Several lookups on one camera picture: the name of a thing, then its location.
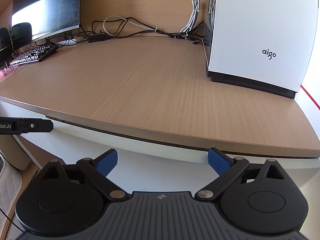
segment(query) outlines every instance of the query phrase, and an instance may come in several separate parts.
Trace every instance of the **mechanical keyboard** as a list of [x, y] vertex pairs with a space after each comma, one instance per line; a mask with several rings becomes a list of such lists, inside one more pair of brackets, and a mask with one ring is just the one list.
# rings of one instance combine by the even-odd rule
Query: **mechanical keyboard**
[[14, 66], [27, 63], [41, 62], [47, 57], [51, 56], [58, 48], [59, 45], [56, 44], [38, 46], [34, 49], [22, 52], [12, 62], [10, 62], [9, 65]]

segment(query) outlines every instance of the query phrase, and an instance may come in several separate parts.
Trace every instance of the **red line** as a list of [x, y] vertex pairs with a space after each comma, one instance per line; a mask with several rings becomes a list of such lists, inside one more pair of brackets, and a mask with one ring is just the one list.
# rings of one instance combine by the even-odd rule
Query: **red line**
[[313, 97], [308, 93], [308, 91], [303, 87], [301, 86], [301, 88], [305, 91], [305, 93], [310, 97], [310, 99], [315, 103], [315, 105], [318, 107], [318, 109], [320, 110], [320, 106], [319, 104], [313, 99]]

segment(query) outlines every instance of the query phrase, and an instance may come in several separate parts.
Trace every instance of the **computer case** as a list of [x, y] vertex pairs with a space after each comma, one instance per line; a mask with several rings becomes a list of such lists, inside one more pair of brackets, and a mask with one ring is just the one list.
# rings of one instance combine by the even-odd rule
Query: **computer case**
[[314, 44], [318, 0], [205, 4], [207, 76], [214, 82], [294, 98]]

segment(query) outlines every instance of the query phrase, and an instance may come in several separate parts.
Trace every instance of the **screw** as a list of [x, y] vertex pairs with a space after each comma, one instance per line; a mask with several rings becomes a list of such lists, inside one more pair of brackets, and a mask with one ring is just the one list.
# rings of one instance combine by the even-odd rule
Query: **screw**
[[199, 192], [198, 192], [198, 196], [200, 197], [200, 198], [211, 198], [211, 197], [213, 197], [213, 192], [212, 191], [210, 191], [210, 190], [200, 190]]
[[110, 192], [110, 197], [112, 198], [123, 198], [125, 197], [125, 192], [122, 190], [114, 190]]

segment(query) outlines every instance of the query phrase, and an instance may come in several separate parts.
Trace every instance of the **mattress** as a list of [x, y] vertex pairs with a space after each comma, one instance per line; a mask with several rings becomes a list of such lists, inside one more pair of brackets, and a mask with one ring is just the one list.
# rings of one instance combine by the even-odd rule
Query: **mattress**
[[[0, 168], [0, 207], [6, 214], [8, 214], [20, 192], [22, 177], [18, 170], [14, 168], [1, 154]], [[1, 233], [6, 220], [7, 218], [0, 212]]]

